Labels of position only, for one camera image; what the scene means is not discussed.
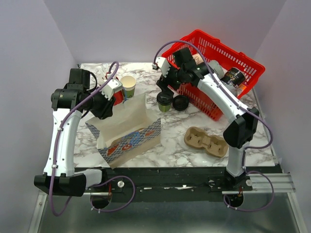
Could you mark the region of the black coffee lid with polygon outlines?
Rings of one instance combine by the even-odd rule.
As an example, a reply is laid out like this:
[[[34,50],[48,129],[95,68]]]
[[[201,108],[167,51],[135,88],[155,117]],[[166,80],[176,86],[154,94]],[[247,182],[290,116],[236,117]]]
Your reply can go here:
[[[160,92],[156,97],[156,101],[159,105],[168,106],[171,105],[173,101],[173,96]]]

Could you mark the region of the paper takeout bag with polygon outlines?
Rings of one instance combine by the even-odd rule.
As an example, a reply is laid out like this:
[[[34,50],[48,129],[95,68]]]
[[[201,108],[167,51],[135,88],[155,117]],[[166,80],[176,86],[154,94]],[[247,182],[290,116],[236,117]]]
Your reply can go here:
[[[160,144],[161,118],[139,94],[113,107],[113,116],[93,117],[86,126],[97,139],[97,150],[110,168],[117,168]]]

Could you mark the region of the cardboard cup carrier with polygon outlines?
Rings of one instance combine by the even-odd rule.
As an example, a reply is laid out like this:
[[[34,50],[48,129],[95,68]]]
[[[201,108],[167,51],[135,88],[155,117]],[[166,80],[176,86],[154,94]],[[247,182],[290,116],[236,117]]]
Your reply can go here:
[[[226,155],[229,145],[218,135],[210,135],[198,127],[189,127],[184,135],[187,146],[196,150],[205,150],[206,154],[222,158]]]

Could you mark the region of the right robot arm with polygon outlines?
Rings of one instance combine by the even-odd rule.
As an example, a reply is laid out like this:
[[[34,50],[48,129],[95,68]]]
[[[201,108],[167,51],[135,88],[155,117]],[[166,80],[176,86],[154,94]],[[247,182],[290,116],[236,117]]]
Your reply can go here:
[[[244,170],[244,149],[249,146],[257,131],[259,111],[249,108],[235,97],[217,77],[207,61],[197,64],[189,48],[185,47],[174,54],[175,65],[164,58],[155,56],[153,69],[160,70],[157,86],[159,96],[166,100],[173,98],[173,91],[182,84],[191,84],[208,96],[226,116],[229,126],[223,132],[223,138],[229,145],[228,164],[224,177],[224,186],[235,190],[241,185],[240,177]]]

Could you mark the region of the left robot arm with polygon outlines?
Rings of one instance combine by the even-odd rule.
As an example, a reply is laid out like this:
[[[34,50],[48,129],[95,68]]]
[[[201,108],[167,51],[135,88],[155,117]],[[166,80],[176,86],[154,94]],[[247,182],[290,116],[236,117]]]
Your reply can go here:
[[[94,74],[85,69],[72,68],[69,81],[62,89],[51,95],[53,109],[53,133],[50,153],[41,175],[36,175],[34,185],[57,196],[80,197],[93,187],[102,192],[108,180],[101,168],[76,172],[74,169],[74,146],[83,111],[91,112],[98,119],[113,115],[114,94],[122,84],[110,76],[100,87],[90,88]]]

